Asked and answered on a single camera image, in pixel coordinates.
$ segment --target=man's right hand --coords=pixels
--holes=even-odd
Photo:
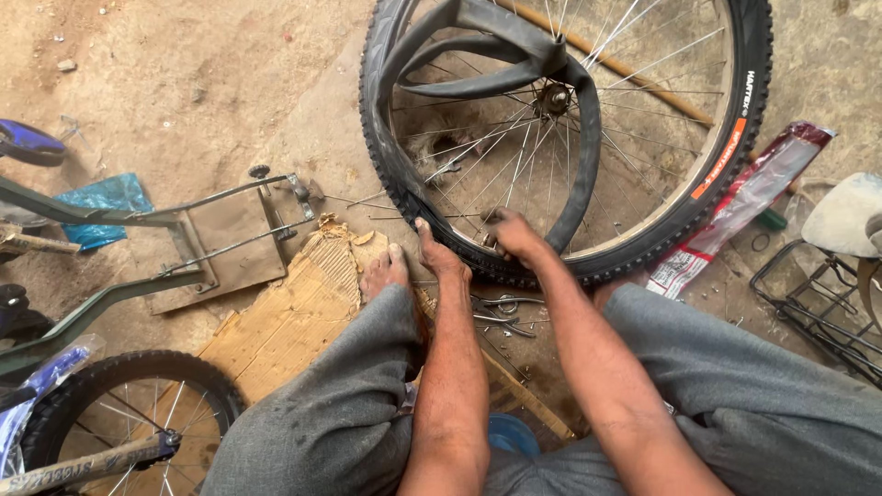
[[[520,263],[532,269],[534,255],[550,250],[551,247],[527,223],[518,212],[506,207],[496,207],[481,213],[486,221],[490,235],[487,246],[496,246],[496,251],[506,260],[517,257]]]

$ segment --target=gray trousers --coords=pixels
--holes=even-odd
[[[702,460],[738,494],[882,492],[882,393],[633,284],[603,309]],[[411,296],[385,288],[296,379],[240,417],[204,495],[391,494],[422,366]],[[538,458],[493,449],[484,494],[624,494],[593,436]]]

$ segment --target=blue plastic bag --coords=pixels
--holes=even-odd
[[[62,193],[55,197],[76,207],[113,208],[152,212],[153,204],[144,196],[134,172],[108,177],[95,184]],[[91,250],[105,244],[125,239],[123,226],[97,226],[93,224],[62,224],[64,234],[80,245],[80,250]]]

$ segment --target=red and white package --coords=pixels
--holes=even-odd
[[[788,124],[736,177],[714,210],[714,218],[661,257],[647,289],[675,299],[727,241],[781,196],[834,136],[835,132],[806,121]]]

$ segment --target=hand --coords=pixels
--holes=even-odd
[[[531,268],[530,256],[549,247],[524,216],[510,208],[496,207],[481,212],[481,218],[487,222],[490,231],[484,244],[489,247],[495,245],[497,253],[506,260],[511,260],[513,255],[524,267]]]
[[[465,282],[472,280],[472,269],[462,263],[460,257],[457,257],[450,248],[435,241],[432,237],[432,227],[425,219],[417,217],[414,225],[420,236],[420,263],[423,267],[428,268],[437,278],[456,274]]]

